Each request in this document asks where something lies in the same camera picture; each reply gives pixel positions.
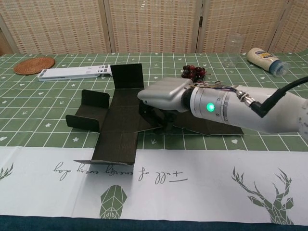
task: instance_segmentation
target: wire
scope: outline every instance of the wire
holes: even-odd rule
[[[274,94],[268,97],[263,103],[255,101],[250,105],[250,107],[255,113],[263,118],[270,111],[270,109],[272,109],[276,103],[286,94],[288,90],[307,82],[308,76],[295,80],[283,88],[277,89]]]

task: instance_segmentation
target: round rattan mat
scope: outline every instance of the round rattan mat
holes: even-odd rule
[[[27,59],[14,67],[14,72],[19,75],[33,75],[44,69],[51,68],[55,60],[51,57],[38,57]]]

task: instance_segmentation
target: mayonnaise bottle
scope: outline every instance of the mayonnaise bottle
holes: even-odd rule
[[[269,54],[260,48],[251,49],[247,53],[247,59],[249,62],[258,65],[276,77],[284,76],[290,69],[289,63],[281,61],[276,56]]]

